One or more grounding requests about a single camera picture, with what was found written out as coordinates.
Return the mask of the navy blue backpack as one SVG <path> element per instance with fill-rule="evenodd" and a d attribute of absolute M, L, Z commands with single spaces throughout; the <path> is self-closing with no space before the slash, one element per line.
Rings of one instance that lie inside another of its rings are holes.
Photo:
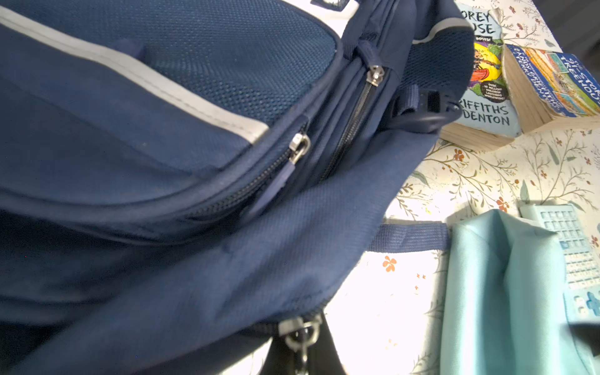
<path fill-rule="evenodd" d="M 366 252 L 444 249 L 391 201 L 461 115 L 454 1 L 4 1 L 1 372 L 332 357 Z"/>

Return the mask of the treehouse book light blue cover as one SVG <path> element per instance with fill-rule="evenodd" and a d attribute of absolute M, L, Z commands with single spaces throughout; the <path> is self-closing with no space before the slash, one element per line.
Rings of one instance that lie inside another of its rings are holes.
<path fill-rule="evenodd" d="M 473 73 L 460 100 L 462 116 L 442 129 L 441 138 L 473 151 L 492 151 L 521 134 L 503 76 L 503 31 L 487 9 L 458 7 L 474 31 Z"/>

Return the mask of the treehouse book dark blue cover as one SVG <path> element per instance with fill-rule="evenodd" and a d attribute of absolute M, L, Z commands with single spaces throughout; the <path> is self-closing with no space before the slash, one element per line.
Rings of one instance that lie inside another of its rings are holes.
<path fill-rule="evenodd" d="M 506 44 L 503 74 L 524 134 L 599 128 L 599 83 L 576 56 Z"/>

